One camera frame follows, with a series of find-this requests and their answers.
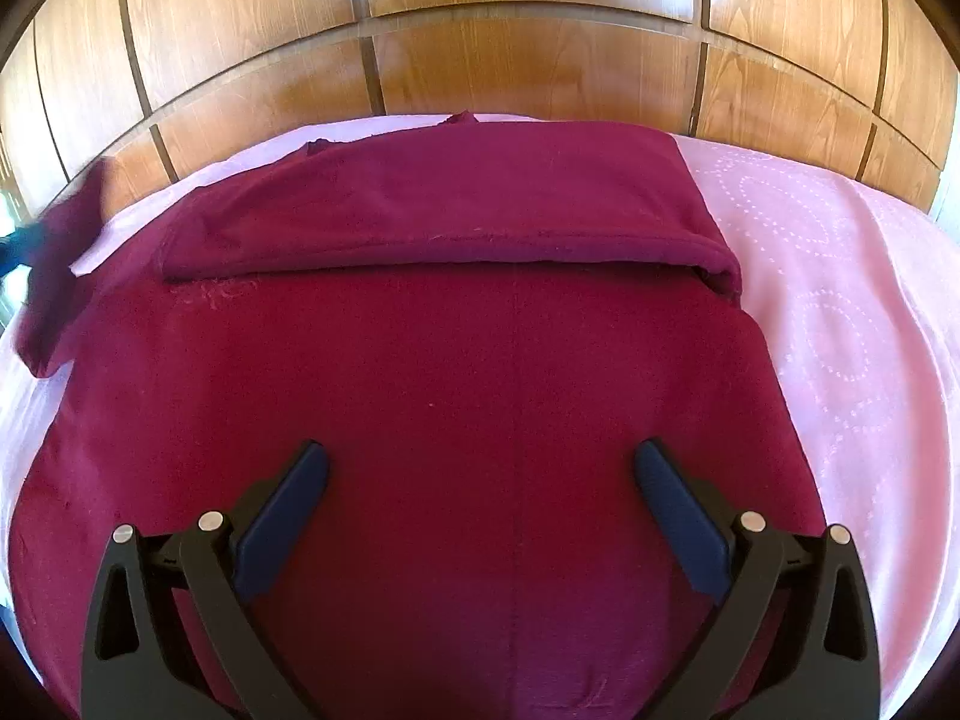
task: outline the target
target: bed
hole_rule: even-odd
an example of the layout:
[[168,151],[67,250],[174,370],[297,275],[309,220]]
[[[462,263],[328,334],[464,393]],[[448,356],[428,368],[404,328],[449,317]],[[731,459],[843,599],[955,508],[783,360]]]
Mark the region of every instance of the bed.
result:
[[[352,141],[443,116],[301,127],[241,151],[114,217],[75,264],[88,272],[195,187],[318,138]],[[478,116],[482,121],[519,117]],[[960,250],[922,213],[819,169],[675,136],[741,262],[827,521],[857,544],[880,637],[884,717],[933,665],[960,618],[955,432],[960,427]],[[13,510],[70,375],[37,381],[0,338],[0,602],[11,605]]]

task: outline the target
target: wooden wall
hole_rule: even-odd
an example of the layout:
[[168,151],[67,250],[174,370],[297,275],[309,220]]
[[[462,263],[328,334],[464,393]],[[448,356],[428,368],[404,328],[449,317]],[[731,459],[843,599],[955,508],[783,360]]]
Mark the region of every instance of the wooden wall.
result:
[[115,210],[301,124],[464,108],[735,143],[926,210],[956,80],[912,0],[47,0],[0,130],[33,211],[104,152]]

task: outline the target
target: metal screw head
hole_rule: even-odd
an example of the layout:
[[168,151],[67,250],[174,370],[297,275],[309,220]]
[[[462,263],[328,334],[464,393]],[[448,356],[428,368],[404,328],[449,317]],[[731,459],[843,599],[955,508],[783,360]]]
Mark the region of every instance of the metal screw head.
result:
[[210,533],[211,531],[217,530],[221,525],[224,524],[224,516],[219,512],[207,512],[203,514],[197,522],[197,525],[202,531]]
[[838,544],[848,544],[853,539],[853,536],[850,535],[850,531],[843,525],[830,525],[830,538]]
[[763,518],[763,514],[757,512],[743,512],[740,515],[740,523],[744,530],[751,533],[763,533],[767,527],[767,521]]
[[126,544],[133,538],[133,525],[120,525],[113,531],[113,540],[118,544]]

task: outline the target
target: pink bedsheet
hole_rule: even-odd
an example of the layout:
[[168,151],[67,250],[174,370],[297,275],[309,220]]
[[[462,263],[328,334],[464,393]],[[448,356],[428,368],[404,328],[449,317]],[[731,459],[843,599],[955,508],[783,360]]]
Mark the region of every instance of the pink bedsheet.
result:
[[[196,186],[316,138],[349,141],[442,116],[314,125],[206,167],[117,215],[90,271]],[[479,119],[516,119],[484,117]],[[960,617],[953,503],[960,429],[960,250],[927,217],[827,170],[678,138],[741,261],[743,307],[770,346],[829,521],[854,533],[877,617],[884,716],[920,683]],[[69,376],[32,379],[0,338],[0,603],[13,507]]]

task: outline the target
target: maroon fabric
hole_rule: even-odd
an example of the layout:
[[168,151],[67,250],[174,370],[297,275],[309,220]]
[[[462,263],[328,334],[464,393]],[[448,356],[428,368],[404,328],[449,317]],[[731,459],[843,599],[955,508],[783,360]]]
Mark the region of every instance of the maroon fabric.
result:
[[458,122],[302,149],[198,190],[160,253],[163,273],[657,262],[699,266],[739,295],[736,257],[669,136],[609,122]]
[[[677,189],[693,184],[665,159],[672,139],[645,132],[651,148],[610,165],[637,188],[624,201],[646,213],[631,211],[624,223],[624,212],[611,227],[634,242],[661,236],[654,254],[632,263],[432,263],[421,240],[436,229],[424,196],[448,229],[457,223],[451,199],[468,214],[484,199],[514,213],[481,194],[490,183],[444,194],[424,180],[430,194],[411,176],[373,194],[338,183],[336,172],[311,172],[312,160],[327,164],[338,152],[353,170],[368,148],[366,173],[400,175],[395,161],[439,148],[443,132],[460,138],[445,160],[475,175],[474,165],[495,161],[487,127],[498,125],[419,130],[422,140],[397,133],[402,148],[381,146],[393,136],[343,151],[304,148],[218,185],[229,187],[222,194],[198,191],[94,274],[98,298],[11,534],[21,629],[65,706],[77,705],[86,604],[113,527],[187,527],[274,473],[304,437],[328,447],[328,493],[254,615],[333,720],[631,717],[709,609],[632,483],[632,450],[647,437],[663,437],[736,506],[781,528],[822,532],[760,329],[733,305],[733,290],[714,292],[693,267],[658,259],[676,245],[699,252],[690,266],[736,272],[695,187]],[[570,143],[577,127],[589,141],[629,138],[631,129],[538,124],[525,137],[555,143],[553,127],[573,128]],[[509,133],[502,143],[519,148]],[[515,170],[498,184],[508,199],[537,197],[542,228],[575,229],[566,172],[515,165],[507,154],[502,162]],[[287,202],[296,165],[302,207]],[[670,194],[638,178],[654,174]],[[616,184],[606,169],[594,178],[584,169],[578,186]],[[218,262],[249,274],[264,255],[282,257],[281,233],[305,258],[319,256],[337,250],[325,206],[346,207],[344,196],[371,214],[343,224],[344,238],[402,230],[429,262],[171,283],[152,260],[165,241],[160,261],[179,263],[183,275]],[[209,238],[190,242],[204,224]],[[595,232],[587,224],[586,247]],[[311,235],[318,251],[304,243]],[[690,245],[697,241],[717,247]],[[402,245],[395,253],[404,259]]]
[[78,330],[74,320],[90,299],[88,284],[76,279],[70,265],[97,240],[104,227],[101,197],[107,163],[94,162],[80,189],[43,212],[43,245],[28,265],[27,303],[16,330],[16,353],[35,376],[48,376],[54,350],[72,348],[70,336]]

